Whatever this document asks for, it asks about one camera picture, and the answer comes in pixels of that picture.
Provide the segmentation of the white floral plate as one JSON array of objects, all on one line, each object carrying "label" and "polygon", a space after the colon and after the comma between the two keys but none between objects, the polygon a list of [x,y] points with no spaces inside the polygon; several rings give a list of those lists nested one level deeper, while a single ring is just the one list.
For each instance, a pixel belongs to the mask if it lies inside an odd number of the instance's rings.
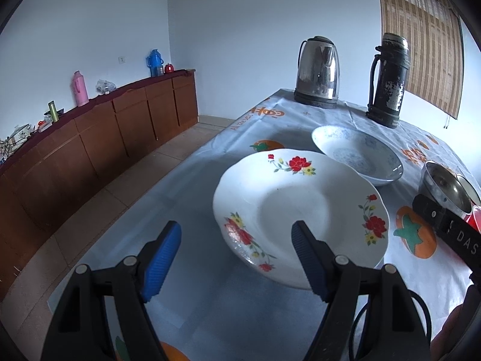
[{"label": "white floral plate", "polygon": [[213,212],[239,259],[291,288],[310,287],[291,240],[298,220],[361,267],[375,268],[388,246],[389,214],[375,186],[311,151],[282,148],[239,160],[221,176]]}]

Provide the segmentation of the small red pot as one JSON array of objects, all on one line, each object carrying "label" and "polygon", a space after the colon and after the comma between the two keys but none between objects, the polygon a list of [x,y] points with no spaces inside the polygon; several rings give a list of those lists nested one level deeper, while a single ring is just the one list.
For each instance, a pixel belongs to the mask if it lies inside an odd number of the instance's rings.
[{"label": "small red pot", "polygon": [[174,72],[174,65],[171,64],[171,63],[168,63],[168,64],[165,66],[164,72],[165,72],[165,73],[172,73],[172,72]]}]

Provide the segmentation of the brown wooden sideboard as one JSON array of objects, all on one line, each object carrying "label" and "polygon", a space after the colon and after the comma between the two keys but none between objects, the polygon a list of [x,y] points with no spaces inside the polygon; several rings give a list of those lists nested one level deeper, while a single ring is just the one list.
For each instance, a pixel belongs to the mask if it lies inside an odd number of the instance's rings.
[{"label": "brown wooden sideboard", "polygon": [[1,294],[86,201],[197,121],[195,72],[181,69],[99,95],[27,139],[1,166]]}]

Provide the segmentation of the white persimmon print tablecloth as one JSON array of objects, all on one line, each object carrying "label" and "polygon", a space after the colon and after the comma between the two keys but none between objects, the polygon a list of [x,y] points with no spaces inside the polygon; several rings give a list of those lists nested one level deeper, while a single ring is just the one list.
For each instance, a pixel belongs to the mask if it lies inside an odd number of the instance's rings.
[{"label": "white persimmon print tablecloth", "polygon": [[477,360],[480,233],[432,135],[278,91],[107,231],[43,360]]}]

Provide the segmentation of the blue thermos jug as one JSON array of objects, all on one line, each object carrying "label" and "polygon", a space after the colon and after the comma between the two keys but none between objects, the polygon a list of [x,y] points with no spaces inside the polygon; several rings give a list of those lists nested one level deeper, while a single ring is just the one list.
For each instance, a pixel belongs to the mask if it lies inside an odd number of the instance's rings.
[{"label": "blue thermos jug", "polygon": [[149,68],[151,77],[159,77],[164,74],[164,61],[157,49],[152,50],[147,56],[146,65]]}]

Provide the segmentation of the red plastic bowl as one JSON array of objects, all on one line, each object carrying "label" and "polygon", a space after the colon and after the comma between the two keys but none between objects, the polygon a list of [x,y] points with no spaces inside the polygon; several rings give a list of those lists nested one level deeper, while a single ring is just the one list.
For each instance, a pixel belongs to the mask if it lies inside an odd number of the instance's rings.
[{"label": "red plastic bowl", "polygon": [[466,222],[476,231],[481,232],[481,210],[479,206],[475,206],[471,213],[466,217]]}]

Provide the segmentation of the pink thermos jug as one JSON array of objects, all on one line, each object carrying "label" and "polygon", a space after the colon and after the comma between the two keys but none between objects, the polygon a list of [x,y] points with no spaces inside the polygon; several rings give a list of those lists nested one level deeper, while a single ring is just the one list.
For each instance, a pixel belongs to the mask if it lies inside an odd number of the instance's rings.
[{"label": "pink thermos jug", "polygon": [[72,77],[72,92],[78,107],[84,106],[89,103],[89,96],[86,90],[86,83],[84,76],[76,71]]}]

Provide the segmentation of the clear plastic bag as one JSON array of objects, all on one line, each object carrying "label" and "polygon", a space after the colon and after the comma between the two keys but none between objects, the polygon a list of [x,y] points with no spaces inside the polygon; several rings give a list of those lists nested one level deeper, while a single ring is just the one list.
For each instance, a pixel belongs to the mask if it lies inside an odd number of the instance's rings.
[{"label": "clear plastic bag", "polygon": [[100,79],[97,80],[95,88],[99,94],[109,94],[115,91],[117,86],[113,82]]}]

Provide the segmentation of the stainless steel electric kettle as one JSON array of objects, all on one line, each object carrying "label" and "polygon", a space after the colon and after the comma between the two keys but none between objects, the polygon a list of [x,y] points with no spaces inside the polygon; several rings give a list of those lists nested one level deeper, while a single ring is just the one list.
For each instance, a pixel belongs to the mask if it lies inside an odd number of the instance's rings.
[{"label": "stainless steel electric kettle", "polygon": [[322,36],[303,41],[299,48],[294,99],[318,108],[336,108],[339,82],[339,58],[334,43]]}]

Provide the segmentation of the green yellow cylinder can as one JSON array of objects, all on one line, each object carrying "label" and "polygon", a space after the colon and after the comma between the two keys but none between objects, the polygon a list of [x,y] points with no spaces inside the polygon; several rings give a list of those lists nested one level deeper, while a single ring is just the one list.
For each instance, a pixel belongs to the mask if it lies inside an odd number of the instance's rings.
[{"label": "green yellow cylinder can", "polygon": [[58,120],[60,119],[59,118],[59,114],[58,114],[58,111],[57,111],[57,108],[55,106],[55,102],[54,101],[51,101],[48,103],[48,108],[49,108],[49,114],[51,116],[51,121],[53,123],[55,122],[58,122]]}]

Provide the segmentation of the bamboo window blind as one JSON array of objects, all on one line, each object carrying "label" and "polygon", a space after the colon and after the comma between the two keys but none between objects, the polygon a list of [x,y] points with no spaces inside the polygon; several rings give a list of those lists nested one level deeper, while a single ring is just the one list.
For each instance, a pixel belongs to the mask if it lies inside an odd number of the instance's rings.
[{"label": "bamboo window blind", "polygon": [[461,105],[464,48],[460,18],[449,0],[380,0],[381,29],[407,40],[407,92],[456,119]]}]

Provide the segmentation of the black thermos flask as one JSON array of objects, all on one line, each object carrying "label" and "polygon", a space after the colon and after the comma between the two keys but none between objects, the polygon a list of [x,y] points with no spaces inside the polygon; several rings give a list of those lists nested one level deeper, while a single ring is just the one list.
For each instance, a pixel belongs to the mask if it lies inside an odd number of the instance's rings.
[{"label": "black thermos flask", "polygon": [[384,33],[370,70],[369,102],[366,116],[385,127],[399,125],[404,87],[410,69],[406,38]]}]

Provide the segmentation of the stainless steel bowl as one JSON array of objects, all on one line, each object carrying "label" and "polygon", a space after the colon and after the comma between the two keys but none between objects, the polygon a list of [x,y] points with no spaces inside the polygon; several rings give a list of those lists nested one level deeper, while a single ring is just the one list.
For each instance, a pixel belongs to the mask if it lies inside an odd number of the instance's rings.
[{"label": "stainless steel bowl", "polygon": [[434,161],[426,161],[421,170],[418,193],[434,200],[460,218],[471,214],[472,204],[458,178]]}]

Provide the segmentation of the blue patterned white bowl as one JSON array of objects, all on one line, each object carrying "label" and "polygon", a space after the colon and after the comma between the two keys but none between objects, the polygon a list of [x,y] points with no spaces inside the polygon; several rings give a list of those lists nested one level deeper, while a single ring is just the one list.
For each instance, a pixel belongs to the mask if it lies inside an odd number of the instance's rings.
[{"label": "blue patterned white bowl", "polygon": [[356,170],[375,187],[399,180],[403,164],[383,141],[370,134],[336,125],[321,125],[311,133],[316,147],[327,155]]}]

